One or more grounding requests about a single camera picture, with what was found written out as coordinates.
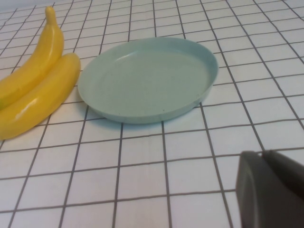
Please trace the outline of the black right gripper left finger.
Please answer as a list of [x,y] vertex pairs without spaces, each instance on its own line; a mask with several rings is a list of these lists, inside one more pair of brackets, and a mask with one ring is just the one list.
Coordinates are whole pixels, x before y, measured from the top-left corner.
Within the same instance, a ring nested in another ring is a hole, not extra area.
[[302,228],[304,197],[289,190],[256,152],[242,152],[236,195],[244,228]]

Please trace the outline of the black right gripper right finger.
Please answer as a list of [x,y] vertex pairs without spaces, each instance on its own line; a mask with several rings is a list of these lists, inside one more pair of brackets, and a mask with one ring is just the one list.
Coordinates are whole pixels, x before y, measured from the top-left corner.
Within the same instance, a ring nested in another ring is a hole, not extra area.
[[276,151],[262,152],[263,159],[280,181],[299,197],[304,196],[304,166]]

